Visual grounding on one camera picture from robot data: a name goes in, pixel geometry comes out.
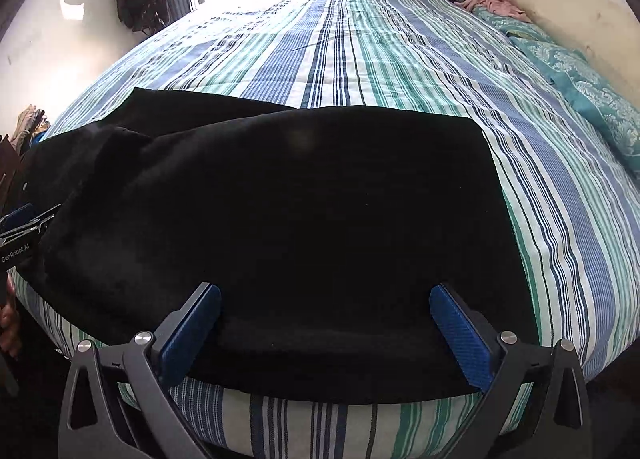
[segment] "blue gripper pad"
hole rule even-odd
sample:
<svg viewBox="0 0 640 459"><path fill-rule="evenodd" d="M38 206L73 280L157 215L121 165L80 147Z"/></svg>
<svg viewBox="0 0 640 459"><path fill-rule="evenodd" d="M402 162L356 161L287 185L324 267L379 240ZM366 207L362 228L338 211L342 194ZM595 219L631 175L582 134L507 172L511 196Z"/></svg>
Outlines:
<svg viewBox="0 0 640 459"><path fill-rule="evenodd" d="M431 290L429 306L431 316L449 344L466 381L486 392L494 381L489 348L443 286L437 285Z"/></svg>
<svg viewBox="0 0 640 459"><path fill-rule="evenodd" d="M193 360L220 316L222 295L210 284L199 302L183 318L158 356L160 383L175 387L189 372Z"/></svg>
<svg viewBox="0 0 640 459"><path fill-rule="evenodd" d="M26 224L36 216L36 208L27 203L0 219L0 233L8 232Z"/></svg>

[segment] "pillow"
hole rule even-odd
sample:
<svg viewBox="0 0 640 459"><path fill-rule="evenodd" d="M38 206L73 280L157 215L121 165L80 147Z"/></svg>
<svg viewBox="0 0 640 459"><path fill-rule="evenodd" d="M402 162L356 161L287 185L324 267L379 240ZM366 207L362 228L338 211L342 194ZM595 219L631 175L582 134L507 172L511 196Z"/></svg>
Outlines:
<svg viewBox="0 0 640 459"><path fill-rule="evenodd" d="M577 51L556 44L510 38L572 108L589 121L636 178L640 178L640 112Z"/></svg>
<svg viewBox="0 0 640 459"><path fill-rule="evenodd" d="M535 24L521 22L520 20L510 16L494 14L484 6L475 6L472 13L478 18L481 18L485 22L494 26L498 31L505 33L507 36L515 36L538 42L554 43L551 36L542 31L542 29Z"/></svg>

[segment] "hand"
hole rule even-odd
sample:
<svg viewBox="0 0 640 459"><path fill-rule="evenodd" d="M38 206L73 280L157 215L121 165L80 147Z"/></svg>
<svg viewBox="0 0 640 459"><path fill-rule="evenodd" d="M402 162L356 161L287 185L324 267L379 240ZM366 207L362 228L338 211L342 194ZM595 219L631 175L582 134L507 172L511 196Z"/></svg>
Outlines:
<svg viewBox="0 0 640 459"><path fill-rule="evenodd" d="M15 285L10 275L6 276L7 304L0 306L0 349L15 358L20 349L20 315L15 308Z"/></svg>

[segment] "black cloth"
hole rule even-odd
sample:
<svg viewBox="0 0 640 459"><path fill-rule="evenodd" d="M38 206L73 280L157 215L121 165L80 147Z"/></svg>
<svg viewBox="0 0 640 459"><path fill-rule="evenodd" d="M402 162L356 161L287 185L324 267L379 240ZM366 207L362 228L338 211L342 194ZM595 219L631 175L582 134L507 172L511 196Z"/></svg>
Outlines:
<svg viewBox="0 0 640 459"><path fill-rule="evenodd" d="M222 317L190 372L208 383L353 404L472 392L429 314L442 281L537 342L469 119L137 89L28 152L12 194L38 210L64 201L19 270L107 344L218 285Z"/></svg>

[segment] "bed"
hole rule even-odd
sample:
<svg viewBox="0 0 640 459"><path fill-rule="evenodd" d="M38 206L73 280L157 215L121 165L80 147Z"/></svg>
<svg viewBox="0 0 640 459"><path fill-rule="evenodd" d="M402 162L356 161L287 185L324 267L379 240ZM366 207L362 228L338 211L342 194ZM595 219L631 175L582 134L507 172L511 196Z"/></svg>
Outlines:
<svg viewBox="0 0 640 459"><path fill-rule="evenodd" d="M492 151L540 343L573 341L588 380L638 336L638 182L508 36L463 9L443 0L203 7L102 74L47 137L103 118L134 87L295 108L364 104L471 118ZM20 301L62 354L71 357L79 341L92 339L12 275ZM135 403L126 385L121 391ZM523 386L505 430L517 425L528 393ZM190 378L171 394L202 439L257 458L428 455L478 399L346 406Z"/></svg>

